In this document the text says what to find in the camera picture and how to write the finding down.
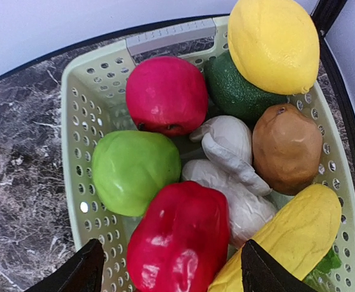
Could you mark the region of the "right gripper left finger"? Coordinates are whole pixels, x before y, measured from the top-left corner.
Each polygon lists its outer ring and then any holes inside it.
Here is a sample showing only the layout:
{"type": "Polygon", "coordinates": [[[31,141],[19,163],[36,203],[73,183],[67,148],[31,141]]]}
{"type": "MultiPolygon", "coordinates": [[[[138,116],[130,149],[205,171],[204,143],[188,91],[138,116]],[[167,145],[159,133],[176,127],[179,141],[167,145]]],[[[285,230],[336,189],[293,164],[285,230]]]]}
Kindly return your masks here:
{"type": "Polygon", "coordinates": [[[101,291],[103,265],[102,244],[90,239],[58,270],[26,292],[101,291]]]}

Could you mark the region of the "red toy pepper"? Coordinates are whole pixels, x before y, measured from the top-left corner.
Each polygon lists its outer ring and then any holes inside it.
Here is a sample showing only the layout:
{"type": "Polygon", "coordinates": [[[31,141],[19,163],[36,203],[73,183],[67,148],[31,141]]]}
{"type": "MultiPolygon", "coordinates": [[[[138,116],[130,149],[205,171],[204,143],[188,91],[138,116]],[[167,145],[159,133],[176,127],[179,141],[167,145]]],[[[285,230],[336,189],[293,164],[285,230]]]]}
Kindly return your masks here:
{"type": "Polygon", "coordinates": [[[152,200],[128,244],[138,291],[207,291],[227,259],[229,207],[220,191],[170,184],[152,200]]]}

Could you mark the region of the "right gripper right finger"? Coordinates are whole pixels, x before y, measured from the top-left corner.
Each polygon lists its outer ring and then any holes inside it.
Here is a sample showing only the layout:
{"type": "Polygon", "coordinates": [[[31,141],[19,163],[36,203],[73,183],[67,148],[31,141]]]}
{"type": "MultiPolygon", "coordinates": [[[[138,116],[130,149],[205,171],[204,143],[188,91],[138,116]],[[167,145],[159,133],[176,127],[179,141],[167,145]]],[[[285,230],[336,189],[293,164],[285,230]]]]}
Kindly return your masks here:
{"type": "Polygon", "coordinates": [[[244,291],[313,291],[304,277],[319,261],[319,244],[284,240],[259,244],[253,239],[242,248],[244,291]]]}

